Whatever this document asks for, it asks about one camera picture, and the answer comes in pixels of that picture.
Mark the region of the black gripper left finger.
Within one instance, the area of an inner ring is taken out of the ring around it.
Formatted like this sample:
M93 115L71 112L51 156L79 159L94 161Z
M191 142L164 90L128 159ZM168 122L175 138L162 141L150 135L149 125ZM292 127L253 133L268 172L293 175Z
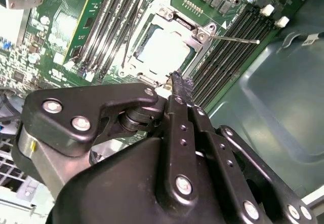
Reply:
M198 201L191 106L180 73L163 98L144 83L38 90L29 94L14 149L17 165L54 198L79 173L141 141L161 140L155 197L165 208Z

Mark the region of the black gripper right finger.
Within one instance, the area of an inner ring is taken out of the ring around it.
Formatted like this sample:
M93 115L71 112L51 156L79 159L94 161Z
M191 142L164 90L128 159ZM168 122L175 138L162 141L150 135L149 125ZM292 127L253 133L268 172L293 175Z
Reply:
M312 210L229 126L214 128L182 79L198 149L205 155L227 223L317 223Z

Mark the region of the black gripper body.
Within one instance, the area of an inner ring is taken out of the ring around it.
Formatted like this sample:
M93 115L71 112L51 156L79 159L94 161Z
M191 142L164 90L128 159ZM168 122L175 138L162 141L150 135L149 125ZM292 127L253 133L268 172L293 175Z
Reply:
M161 208L155 197L160 145L159 139L138 142L73 177L47 223L224 223L201 156L195 208L183 217Z

